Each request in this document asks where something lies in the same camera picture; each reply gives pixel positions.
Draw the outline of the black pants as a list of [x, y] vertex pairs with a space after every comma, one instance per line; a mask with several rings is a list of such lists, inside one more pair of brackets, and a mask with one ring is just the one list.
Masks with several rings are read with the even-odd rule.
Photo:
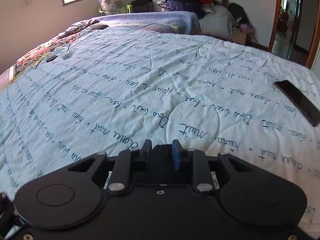
[[149, 153], [148, 163], [143, 171], [135, 172], [134, 184], [190, 185], [191, 179], [174, 169], [171, 145], [157, 145]]

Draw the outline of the white script-print quilt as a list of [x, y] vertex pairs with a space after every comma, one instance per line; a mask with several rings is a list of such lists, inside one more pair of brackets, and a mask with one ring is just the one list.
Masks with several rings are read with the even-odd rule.
[[305, 192], [300, 227], [319, 236], [319, 128], [275, 87], [315, 106], [319, 80], [268, 52], [201, 35], [108, 27], [83, 33], [1, 91], [1, 190], [95, 152], [178, 139], [233, 154]]

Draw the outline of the black smartphone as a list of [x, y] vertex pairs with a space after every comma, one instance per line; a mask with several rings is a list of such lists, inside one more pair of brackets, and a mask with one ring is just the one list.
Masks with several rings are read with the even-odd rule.
[[299, 109], [313, 126], [319, 125], [319, 109], [290, 81], [276, 81], [274, 85]]

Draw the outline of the floral bed sheet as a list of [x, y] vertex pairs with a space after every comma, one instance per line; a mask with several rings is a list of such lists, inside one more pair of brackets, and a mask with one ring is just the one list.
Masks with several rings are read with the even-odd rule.
[[9, 84], [16, 75], [20, 74], [34, 63], [39, 62], [40, 59], [50, 54], [57, 47], [74, 42], [85, 31], [103, 30], [107, 27], [108, 25], [106, 23], [94, 19], [83, 20], [71, 24], [64, 32], [59, 33], [51, 40], [38, 45], [36, 48], [24, 54], [14, 65], [1, 74], [1, 88]]

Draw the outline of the grey bundle bag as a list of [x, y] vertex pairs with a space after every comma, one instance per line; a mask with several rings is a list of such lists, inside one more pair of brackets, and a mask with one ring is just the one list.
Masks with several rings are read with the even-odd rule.
[[235, 20], [224, 6], [215, 5], [199, 20], [201, 33], [222, 40], [231, 40]]

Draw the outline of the purple cloth bag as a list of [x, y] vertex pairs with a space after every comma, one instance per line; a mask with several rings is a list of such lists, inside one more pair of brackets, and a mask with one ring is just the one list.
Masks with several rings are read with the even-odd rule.
[[255, 35], [255, 28], [251, 24], [240, 24], [239, 29], [241, 33], [246, 35]]

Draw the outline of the blue knitted blanket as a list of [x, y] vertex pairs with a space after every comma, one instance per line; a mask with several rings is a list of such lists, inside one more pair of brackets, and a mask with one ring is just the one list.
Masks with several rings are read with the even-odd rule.
[[99, 16], [95, 19], [109, 27], [129, 27], [159, 33], [187, 35], [197, 35], [201, 33], [197, 15], [187, 11], [116, 14]]

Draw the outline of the black backpack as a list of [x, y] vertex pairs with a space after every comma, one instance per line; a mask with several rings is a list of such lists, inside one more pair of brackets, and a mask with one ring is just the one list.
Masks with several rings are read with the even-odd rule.
[[250, 25], [250, 21], [247, 17], [247, 14], [244, 8], [236, 3], [230, 3], [228, 6], [228, 10], [233, 16], [236, 25], [247, 24]]

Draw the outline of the floral pillow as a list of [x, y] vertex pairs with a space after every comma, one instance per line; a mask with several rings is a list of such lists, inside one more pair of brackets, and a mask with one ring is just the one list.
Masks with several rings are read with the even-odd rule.
[[127, 12], [123, 0], [98, 0], [100, 7], [98, 11], [104, 15], [124, 14]]

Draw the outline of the wooden door frame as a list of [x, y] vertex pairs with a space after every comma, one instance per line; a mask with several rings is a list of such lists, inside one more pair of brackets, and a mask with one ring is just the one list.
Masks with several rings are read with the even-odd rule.
[[268, 51], [311, 69], [319, 46], [319, 0], [276, 0]]

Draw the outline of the black bag by wall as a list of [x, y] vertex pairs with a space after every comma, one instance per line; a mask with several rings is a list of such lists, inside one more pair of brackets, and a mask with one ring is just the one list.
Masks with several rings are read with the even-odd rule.
[[135, 0], [131, 2], [132, 12], [141, 13], [141, 12], [153, 12], [153, 0]]

